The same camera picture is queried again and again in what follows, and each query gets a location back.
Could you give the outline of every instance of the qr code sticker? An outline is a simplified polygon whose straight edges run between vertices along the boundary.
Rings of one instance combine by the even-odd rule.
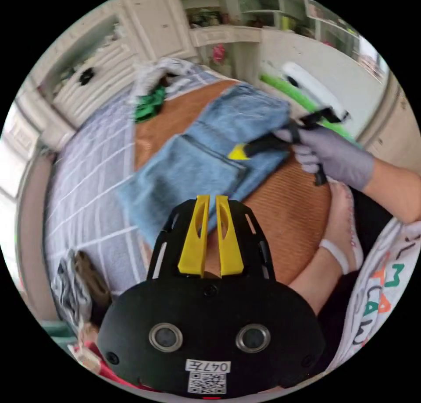
[[[190,372],[189,393],[226,394],[227,375],[208,372]]]

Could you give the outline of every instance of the brown bag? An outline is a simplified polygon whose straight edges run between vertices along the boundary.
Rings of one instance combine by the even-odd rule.
[[[88,255],[78,251],[75,260],[76,272],[85,282],[92,300],[100,307],[108,307],[111,304],[111,292],[102,276],[95,270]]]

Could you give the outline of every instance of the person's arm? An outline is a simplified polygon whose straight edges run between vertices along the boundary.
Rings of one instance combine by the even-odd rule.
[[[421,221],[421,176],[377,158],[363,193],[405,224]]]
[[[300,145],[293,145],[304,171],[315,173],[322,164],[327,176],[363,192],[405,224],[421,220],[421,177],[375,158],[325,127],[299,129]],[[291,141],[287,129],[275,133]]]

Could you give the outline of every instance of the green cloth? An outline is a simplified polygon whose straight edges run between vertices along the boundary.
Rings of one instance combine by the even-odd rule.
[[[165,88],[162,85],[146,96],[138,96],[138,104],[135,110],[135,123],[142,123],[155,117],[161,111],[165,100]]]
[[[42,328],[48,333],[53,341],[66,353],[71,355],[67,345],[76,344],[78,338],[73,330],[63,321],[42,321]]]

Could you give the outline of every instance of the red object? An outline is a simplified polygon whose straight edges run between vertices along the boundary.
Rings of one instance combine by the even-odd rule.
[[[225,48],[222,44],[218,44],[213,47],[212,58],[215,63],[222,63],[224,61]]]
[[[92,353],[94,353],[97,357],[100,358],[100,362],[101,362],[101,369],[99,372],[99,375],[101,377],[107,378],[111,381],[115,381],[119,384],[122,385],[126,385],[128,387],[131,387],[133,389],[141,389],[141,390],[147,390],[147,391],[154,391],[157,393],[160,393],[159,391],[156,391],[154,389],[151,389],[150,387],[147,387],[146,385],[142,385],[139,384],[138,386],[135,386],[127,381],[124,381],[123,379],[121,379],[120,377],[118,377],[109,367],[108,365],[105,363],[104,358],[101,355],[100,350],[98,349],[98,347],[96,346],[96,344],[94,342],[85,342],[84,346],[87,347]]]

